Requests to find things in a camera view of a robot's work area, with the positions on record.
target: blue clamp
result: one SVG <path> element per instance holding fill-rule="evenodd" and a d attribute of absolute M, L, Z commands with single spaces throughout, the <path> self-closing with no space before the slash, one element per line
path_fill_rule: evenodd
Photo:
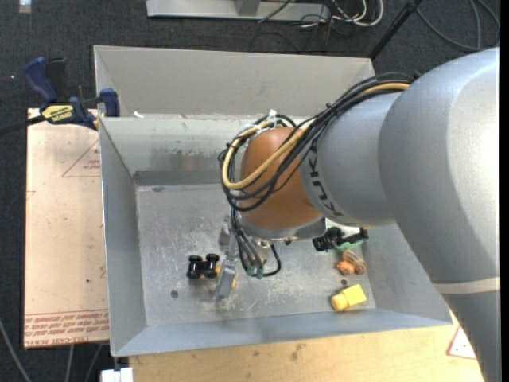
<path fill-rule="evenodd" d="M 57 102 L 59 93 L 54 88 L 51 79 L 48 78 L 44 57 L 39 57 L 26 65 L 23 70 L 23 75 L 30 87 L 44 97 L 45 103 L 41 106 L 39 111 L 41 113 L 41 117 L 50 123 L 72 123 L 96 130 L 96 123 L 94 123 L 94 121 L 96 121 L 96 117 L 88 111 L 87 105 L 101 102 L 104 103 L 106 108 L 106 116 L 120 116 L 119 99 L 116 92 L 111 88 L 104 88 L 98 97 L 85 100 L 83 102 L 81 102 L 76 96 L 71 96 L 68 103 Z M 72 106 L 71 111 L 64 107 L 66 104 Z"/>

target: yellow object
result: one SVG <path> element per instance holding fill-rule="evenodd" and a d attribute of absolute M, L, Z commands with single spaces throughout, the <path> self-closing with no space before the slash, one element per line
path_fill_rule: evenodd
<path fill-rule="evenodd" d="M 331 298 L 334 310 L 344 310 L 350 306 L 355 306 L 367 300 L 360 284 L 348 287 Z"/>

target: gray robot arm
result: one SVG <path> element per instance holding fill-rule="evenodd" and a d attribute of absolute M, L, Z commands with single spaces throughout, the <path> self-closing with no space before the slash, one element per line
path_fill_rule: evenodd
<path fill-rule="evenodd" d="M 357 105 L 301 165 L 330 220 L 398 223 L 486 381 L 501 380 L 499 60 L 499 49 L 472 54 Z"/>

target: black object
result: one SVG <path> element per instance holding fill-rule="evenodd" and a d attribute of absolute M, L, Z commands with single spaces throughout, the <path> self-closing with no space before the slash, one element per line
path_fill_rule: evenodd
<path fill-rule="evenodd" d="M 313 238 L 313 246 L 317 251 L 328 251 L 339 248 L 344 243 L 357 244 L 368 239 L 367 230 L 360 228 L 360 232 L 350 236 L 344 236 L 341 229 L 332 227 L 325 231 L 323 236 Z"/>
<path fill-rule="evenodd" d="M 384 49 L 387 42 L 389 42 L 390 39 L 398 32 L 401 26 L 405 23 L 406 19 L 414 11 L 417 10 L 421 2 L 422 0 L 409 0 L 405 4 L 403 10 L 401 10 L 401 12 L 396 16 L 395 20 L 392 22 L 387 32 L 383 35 L 378 44 L 372 49 L 371 53 L 369 54 L 369 57 L 372 60 L 374 60 L 380 54 L 380 51 Z"/>
<path fill-rule="evenodd" d="M 220 258 L 215 253 L 209 253 L 205 256 L 205 260 L 198 255 L 189 256 L 189 269 L 186 273 L 190 279 L 199 279 L 201 275 L 208 279 L 215 279 L 216 273 L 216 262 L 219 262 Z"/>

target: clamp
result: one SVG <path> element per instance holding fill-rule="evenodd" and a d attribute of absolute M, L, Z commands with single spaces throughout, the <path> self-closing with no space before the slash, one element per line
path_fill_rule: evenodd
<path fill-rule="evenodd" d="M 87 109 L 88 106 L 97 103 L 104 103 L 106 116 L 120 116 L 119 100 L 111 88 L 105 88 L 99 96 L 84 101 L 74 95 L 69 97 L 66 87 L 66 64 L 65 58 L 46 63 L 44 57 L 39 57 L 25 66 L 23 76 L 26 82 L 34 91 L 42 95 L 44 103 L 39 108 L 38 116 L 4 127 L 0 129 L 0 135 L 44 121 L 51 124 L 75 124 L 98 130 L 97 118 Z"/>

